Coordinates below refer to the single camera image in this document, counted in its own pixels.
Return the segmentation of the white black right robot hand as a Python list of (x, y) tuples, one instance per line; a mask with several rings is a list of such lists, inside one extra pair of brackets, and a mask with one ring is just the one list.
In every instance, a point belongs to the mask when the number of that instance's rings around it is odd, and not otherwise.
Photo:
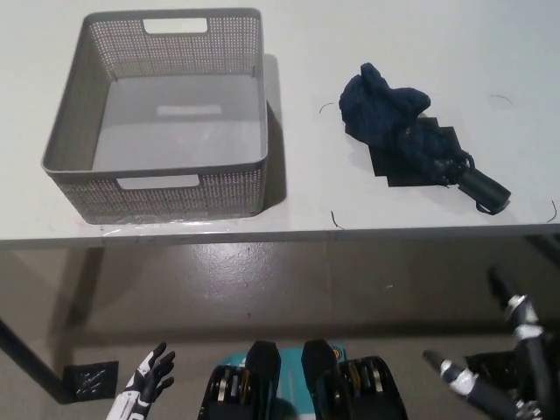
[(495, 387), (436, 350), (425, 350), (423, 358), (459, 399), (491, 419), (558, 419), (558, 373), (535, 307), (506, 271), (492, 266), (487, 275), (490, 292), (512, 328), (520, 379), (515, 393)]

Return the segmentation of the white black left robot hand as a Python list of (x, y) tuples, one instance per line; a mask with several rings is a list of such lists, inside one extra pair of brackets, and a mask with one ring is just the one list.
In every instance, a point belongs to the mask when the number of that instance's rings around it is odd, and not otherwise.
[(148, 417), (152, 404), (173, 383), (175, 352), (165, 353), (167, 345), (160, 343), (136, 368), (124, 390), (115, 397), (107, 420), (130, 420)]

